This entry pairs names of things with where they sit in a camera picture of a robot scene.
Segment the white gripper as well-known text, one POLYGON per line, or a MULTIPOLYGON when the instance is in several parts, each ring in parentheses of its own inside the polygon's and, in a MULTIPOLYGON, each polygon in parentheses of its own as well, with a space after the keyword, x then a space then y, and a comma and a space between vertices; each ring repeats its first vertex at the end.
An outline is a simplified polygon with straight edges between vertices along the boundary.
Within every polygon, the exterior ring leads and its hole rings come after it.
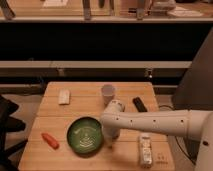
POLYGON ((105 139, 107 146, 109 148, 111 148, 113 146, 114 142, 120 136, 120 130, 104 127, 103 128, 103 136, 104 136, 104 139, 105 139))

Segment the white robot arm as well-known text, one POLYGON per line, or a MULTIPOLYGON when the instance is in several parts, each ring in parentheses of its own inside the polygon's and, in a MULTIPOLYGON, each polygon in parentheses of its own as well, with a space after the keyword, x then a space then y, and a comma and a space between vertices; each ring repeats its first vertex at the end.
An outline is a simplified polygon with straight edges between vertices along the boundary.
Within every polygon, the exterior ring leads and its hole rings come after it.
POLYGON ((120 100, 112 100, 100 115, 104 138, 112 143, 121 129, 184 137, 200 142, 194 171, 213 171, 213 111, 173 110, 124 112, 120 100))

